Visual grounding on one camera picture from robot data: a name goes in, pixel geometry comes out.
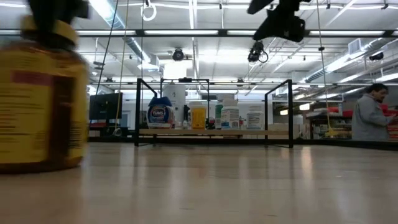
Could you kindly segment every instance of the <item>jar lid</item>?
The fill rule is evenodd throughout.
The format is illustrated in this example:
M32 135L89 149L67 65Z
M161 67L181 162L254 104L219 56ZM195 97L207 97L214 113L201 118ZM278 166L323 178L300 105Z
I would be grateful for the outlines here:
M223 100L223 106L236 106L238 102L234 99L225 99Z
M262 111L262 108L261 108L261 106L250 106L249 107L249 110L250 111Z
M189 107L192 107L192 106L201 106L201 102L190 102Z

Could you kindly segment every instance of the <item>wooden shelf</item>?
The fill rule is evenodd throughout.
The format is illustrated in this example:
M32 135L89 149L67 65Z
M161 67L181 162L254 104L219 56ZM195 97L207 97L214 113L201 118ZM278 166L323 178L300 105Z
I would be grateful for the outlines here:
M139 134L288 135L288 131L140 129Z

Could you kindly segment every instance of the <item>label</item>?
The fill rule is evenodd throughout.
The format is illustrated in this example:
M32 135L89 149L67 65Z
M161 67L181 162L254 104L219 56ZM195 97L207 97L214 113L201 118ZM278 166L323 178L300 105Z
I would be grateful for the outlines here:
M71 53L0 50L0 164L81 157L86 66Z
M221 110L223 105L216 105L216 129L221 129Z
M262 113L249 113L248 114L248 129L262 129L263 125Z
M221 112L222 129L239 129L239 110L224 109Z
M171 110L166 106L151 106L148 110L148 127L150 128L171 128Z
M204 129L206 126L206 109L191 108L192 129Z

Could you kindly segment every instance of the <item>white bottle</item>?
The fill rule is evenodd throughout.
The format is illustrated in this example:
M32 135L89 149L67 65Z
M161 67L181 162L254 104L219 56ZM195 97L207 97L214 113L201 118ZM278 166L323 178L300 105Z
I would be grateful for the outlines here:
M264 112L261 106L250 106L246 121L248 130L264 130Z
M239 108L234 99L224 99L221 110L221 129L239 129Z

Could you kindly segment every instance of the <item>white container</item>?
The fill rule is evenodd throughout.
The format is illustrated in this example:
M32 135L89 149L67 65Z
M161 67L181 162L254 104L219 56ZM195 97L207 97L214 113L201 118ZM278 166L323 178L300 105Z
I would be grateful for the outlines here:
M261 106L250 106L246 121L248 130L264 130L264 112Z
M185 85L170 83L164 87L163 96L167 96L173 105L175 125L184 121Z
M224 99L221 110L221 129L239 129L239 108L234 99Z
M189 103L190 110L188 117L191 121L191 129L204 130L206 129L206 110L207 106L200 102Z

